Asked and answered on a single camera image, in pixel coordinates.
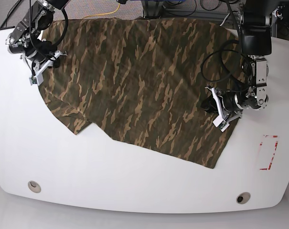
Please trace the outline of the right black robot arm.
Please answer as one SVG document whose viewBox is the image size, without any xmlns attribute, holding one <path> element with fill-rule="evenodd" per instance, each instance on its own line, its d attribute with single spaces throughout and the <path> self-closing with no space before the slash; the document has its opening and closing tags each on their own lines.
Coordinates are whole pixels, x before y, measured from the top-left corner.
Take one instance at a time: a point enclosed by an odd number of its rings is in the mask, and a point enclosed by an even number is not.
<svg viewBox="0 0 289 229">
<path fill-rule="evenodd" d="M 20 53 L 25 61 L 32 62 L 30 66 L 32 78 L 37 78 L 46 68 L 59 67 L 61 52 L 57 48 L 68 29 L 68 16 L 65 11 L 68 2 L 67 0 L 37 0 L 35 3 L 29 1 L 28 12 L 6 39 L 9 53 Z M 42 31 L 50 27 L 55 10 L 60 10 L 64 16 L 64 30 L 56 42 L 42 41 L 39 36 Z"/>
</svg>

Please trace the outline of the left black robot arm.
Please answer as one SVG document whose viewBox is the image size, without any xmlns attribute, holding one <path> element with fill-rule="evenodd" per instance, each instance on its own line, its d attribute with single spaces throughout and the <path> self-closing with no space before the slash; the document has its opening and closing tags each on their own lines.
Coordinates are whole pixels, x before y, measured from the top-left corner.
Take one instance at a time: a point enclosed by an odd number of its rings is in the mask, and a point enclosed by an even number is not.
<svg viewBox="0 0 289 229">
<path fill-rule="evenodd" d="M 211 95 L 201 105 L 206 112 L 217 114 L 213 124 L 221 131 L 227 129 L 231 121 L 240 118 L 243 110 L 260 110 L 268 104 L 268 64 L 265 56 L 272 53 L 271 13 L 278 1 L 248 0 L 240 4 L 237 17 L 229 1 L 226 4 L 238 38 L 226 41 L 214 54 L 218 55 L 226 73 L 224 79 L 231 79 L 236 89 L 221 90 L 207 86 Z M 237 63 L 231 71 L 222 59 L 230 44 L 238 45 Z"/>
</svg>

